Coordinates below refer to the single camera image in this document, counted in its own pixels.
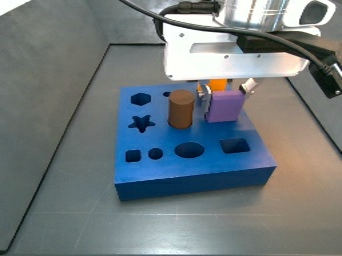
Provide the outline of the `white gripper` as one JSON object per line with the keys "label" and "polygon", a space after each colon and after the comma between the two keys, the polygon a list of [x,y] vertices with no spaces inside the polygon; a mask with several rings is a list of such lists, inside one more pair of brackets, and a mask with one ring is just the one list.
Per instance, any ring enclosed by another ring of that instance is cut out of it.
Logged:
{"label": "white gripper", "polygon": [[[250,97],[262,78],[295,76],[311,62],[287,52],[245,53],[238,36],[300,31],[321,37],[320,27],[332,20],[336,9],[332,0],[201,0],[168,7],[162,17],[217,29],[208,32],[156,22],[166,42],[168,77],[174,81],[249,78],[240,90]],[[209,81],[198,82],[197,92],[208,114],[213,98]]]}

